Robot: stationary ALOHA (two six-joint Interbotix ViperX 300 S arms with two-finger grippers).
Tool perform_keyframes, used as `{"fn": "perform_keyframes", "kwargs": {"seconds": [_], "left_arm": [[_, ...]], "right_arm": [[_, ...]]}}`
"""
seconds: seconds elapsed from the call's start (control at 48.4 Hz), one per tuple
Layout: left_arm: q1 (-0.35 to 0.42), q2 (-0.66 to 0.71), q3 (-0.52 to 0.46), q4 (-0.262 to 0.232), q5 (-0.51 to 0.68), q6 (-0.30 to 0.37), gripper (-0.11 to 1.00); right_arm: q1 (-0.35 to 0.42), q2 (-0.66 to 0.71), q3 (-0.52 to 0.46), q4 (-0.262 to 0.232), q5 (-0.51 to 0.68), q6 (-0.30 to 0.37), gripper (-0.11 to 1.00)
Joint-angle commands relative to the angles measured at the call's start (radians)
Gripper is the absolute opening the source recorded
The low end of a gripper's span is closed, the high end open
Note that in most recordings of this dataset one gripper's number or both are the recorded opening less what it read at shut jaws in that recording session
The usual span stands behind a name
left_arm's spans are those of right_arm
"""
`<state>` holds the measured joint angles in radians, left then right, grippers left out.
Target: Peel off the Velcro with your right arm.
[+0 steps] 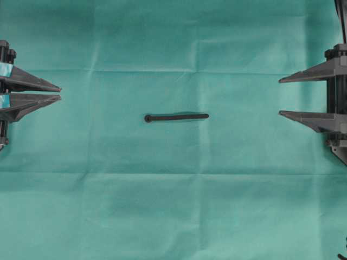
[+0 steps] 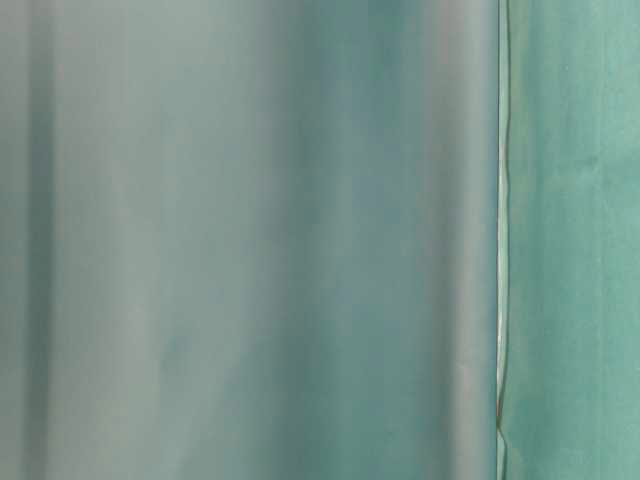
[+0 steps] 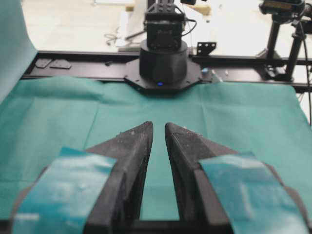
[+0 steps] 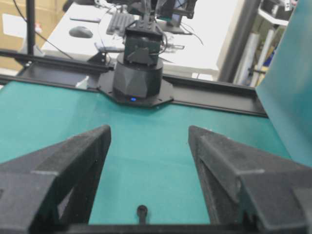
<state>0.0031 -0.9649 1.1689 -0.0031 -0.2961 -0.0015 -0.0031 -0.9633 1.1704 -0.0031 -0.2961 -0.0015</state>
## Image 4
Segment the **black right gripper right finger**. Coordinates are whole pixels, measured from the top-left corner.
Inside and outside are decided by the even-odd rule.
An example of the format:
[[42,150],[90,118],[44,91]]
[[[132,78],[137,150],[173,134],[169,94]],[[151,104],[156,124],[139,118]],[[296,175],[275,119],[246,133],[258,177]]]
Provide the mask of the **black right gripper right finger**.
[[311,233],[311,167],[197,126],[189,127],[188,143],[211,223]]

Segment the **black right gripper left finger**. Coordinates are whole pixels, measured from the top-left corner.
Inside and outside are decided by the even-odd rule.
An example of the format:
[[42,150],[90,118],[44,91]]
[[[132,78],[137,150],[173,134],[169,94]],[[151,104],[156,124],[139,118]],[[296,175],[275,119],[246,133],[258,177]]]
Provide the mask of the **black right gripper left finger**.
[[0,165],[0,231],[68,234],[88,225],[111,143],[102,125]]

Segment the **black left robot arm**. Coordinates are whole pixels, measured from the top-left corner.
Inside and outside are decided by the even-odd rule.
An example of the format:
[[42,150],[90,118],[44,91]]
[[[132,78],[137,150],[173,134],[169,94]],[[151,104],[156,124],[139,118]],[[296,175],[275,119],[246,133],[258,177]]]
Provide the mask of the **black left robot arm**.
[[151,0],[122,0],[139,19],[125,28],[124,52],[117,57],[113,89],[124,96],[149,98],[159,94],[163,62],[158,60],[163,31],[155,22]]

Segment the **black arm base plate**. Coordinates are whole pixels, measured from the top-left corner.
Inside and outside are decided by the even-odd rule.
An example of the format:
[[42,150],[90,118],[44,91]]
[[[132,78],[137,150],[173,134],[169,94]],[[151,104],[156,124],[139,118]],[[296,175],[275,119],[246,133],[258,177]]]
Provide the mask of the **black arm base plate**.
[[117,88],[114,88],[114,72],[108,72],[100,75],[97,90],[105,94],[112,101],[135,107],[153,108],[164,103],[174,100],[173,85],[164,79],[160,82],[160,90],[158,94],[151,94],[147,97],[140,97],[137,94],[124,94]]

